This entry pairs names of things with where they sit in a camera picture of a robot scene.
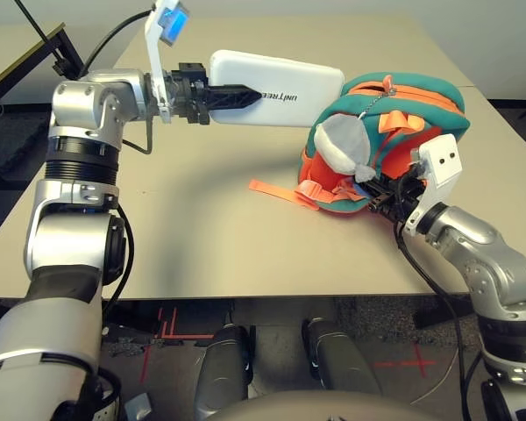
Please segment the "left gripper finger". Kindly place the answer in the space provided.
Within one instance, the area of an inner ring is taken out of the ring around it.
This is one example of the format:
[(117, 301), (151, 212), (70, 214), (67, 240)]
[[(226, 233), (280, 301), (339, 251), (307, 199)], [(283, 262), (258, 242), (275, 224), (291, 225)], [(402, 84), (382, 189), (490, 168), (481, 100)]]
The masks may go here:
[(256, 103), (262, 94), (240, 84), (209, 86), (206, 95), (208, 110), (236, 110)]

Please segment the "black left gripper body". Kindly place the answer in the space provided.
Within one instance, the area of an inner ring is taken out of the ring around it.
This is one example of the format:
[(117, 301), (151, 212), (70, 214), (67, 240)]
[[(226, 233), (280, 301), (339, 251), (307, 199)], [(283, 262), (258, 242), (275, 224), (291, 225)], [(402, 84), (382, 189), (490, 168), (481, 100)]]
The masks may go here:
[(172, 116), (186, 118), (190, 124), (208, 125), (205, 103), (208, 77), (202, 63), (180, 62), (177, 70), (164, 76)]

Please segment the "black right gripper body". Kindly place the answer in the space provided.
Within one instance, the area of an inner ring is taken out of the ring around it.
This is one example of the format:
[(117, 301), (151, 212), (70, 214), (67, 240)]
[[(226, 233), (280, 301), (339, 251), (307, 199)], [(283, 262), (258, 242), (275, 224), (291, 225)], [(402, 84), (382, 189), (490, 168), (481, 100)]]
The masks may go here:
[(423, 180), (408, 178), (400, 182), (382, 175), (380, 181), (389, 196), (380, 206), (380, 214), (391, 222), (406, 222), (425, 190)]

